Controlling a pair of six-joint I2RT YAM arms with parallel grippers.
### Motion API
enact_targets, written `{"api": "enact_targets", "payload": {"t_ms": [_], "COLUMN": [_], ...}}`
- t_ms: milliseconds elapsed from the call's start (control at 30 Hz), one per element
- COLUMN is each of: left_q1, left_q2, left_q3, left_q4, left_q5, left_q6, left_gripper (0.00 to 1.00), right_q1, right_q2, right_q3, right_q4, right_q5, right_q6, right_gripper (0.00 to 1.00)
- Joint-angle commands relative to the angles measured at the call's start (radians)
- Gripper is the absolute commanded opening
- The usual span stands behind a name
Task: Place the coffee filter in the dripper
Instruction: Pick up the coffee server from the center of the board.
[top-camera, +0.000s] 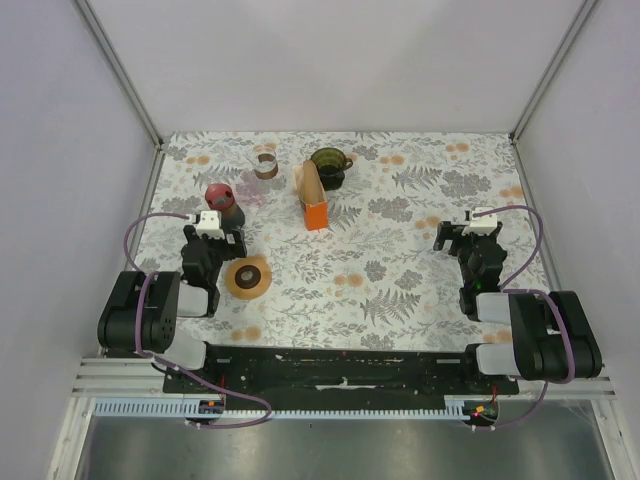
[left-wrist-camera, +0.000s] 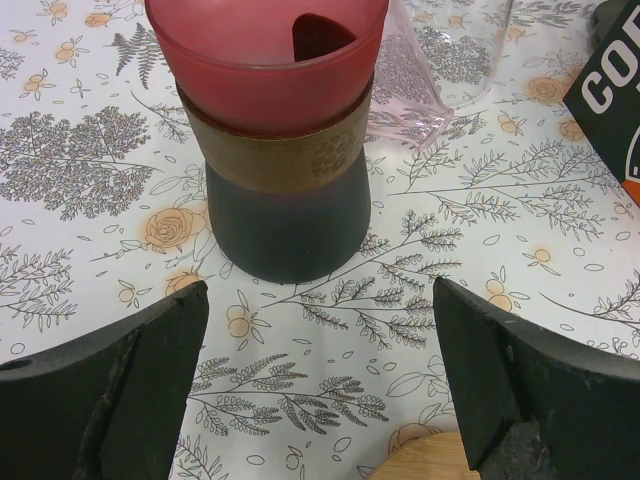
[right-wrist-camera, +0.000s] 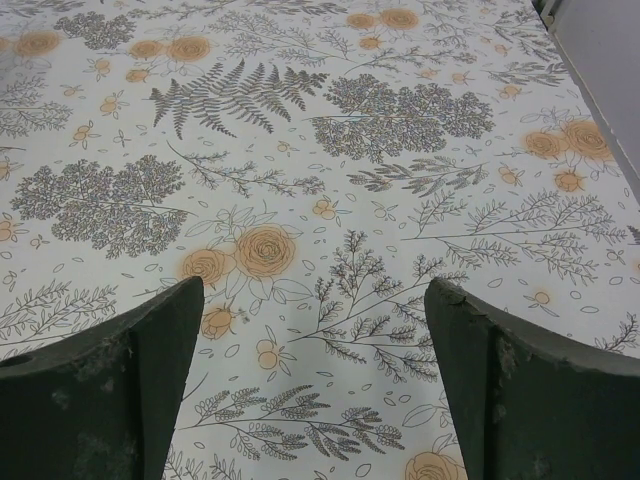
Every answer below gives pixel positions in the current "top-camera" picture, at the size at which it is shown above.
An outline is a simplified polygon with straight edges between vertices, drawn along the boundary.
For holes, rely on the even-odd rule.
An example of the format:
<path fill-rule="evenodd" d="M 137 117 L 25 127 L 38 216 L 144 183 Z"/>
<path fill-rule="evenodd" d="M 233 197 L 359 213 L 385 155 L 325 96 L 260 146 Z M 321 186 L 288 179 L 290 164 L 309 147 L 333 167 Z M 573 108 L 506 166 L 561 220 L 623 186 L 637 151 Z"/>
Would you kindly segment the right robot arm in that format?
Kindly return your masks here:
<path fill-rule="evenodd" d="M 442 221 L 434 249 L 449 243 L 448 254 L 461 271 L 460 310 L 476 322 L 507 326 L 505 343 L 474 344 L 466 348 L 470 361 L 458 368 L 458 381 L 467 392 L 483 392 L 494 375 L 529 381 L 568 383 L 595 378 L 602 355 L 577 294 L 531 289 L 500 289 L 507 252 L 498 243 L 502 224 L 473 230 L 469 224 Z"/>

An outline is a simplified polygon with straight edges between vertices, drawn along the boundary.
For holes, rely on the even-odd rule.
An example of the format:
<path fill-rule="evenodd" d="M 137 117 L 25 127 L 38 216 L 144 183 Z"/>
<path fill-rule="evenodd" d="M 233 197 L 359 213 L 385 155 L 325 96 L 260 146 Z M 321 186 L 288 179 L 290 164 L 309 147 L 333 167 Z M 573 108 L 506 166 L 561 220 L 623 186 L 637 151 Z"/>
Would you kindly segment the brown paper coffee filters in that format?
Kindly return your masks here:
<path fill-rule="evenodd" d="M 316 165 L 311 160 L 302 164 L 302 200 L 307 205 L 317 205 L 324 202 L 324 189 Z"/>

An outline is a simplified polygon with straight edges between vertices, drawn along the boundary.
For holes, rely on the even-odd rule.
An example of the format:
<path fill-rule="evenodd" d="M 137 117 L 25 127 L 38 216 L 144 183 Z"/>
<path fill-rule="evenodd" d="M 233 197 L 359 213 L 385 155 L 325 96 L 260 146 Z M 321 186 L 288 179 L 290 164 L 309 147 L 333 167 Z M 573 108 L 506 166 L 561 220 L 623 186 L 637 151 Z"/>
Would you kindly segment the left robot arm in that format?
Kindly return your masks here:
<path fill-rule="evenodd" d="M 138 354 L 171 369 L 186 369 L 185 379 L 198 392 L 219 384 L 220 368 L 206 359 L 207 344 L 177 326 L 180 317 L 210 318 L 218 307 L 217 286 L 223 263 L 247 254 L 242 228 L 220 238 L 184 229 L 182 271 L 124 271 L 99 319 L 99 344 L 110 351 Z"/>

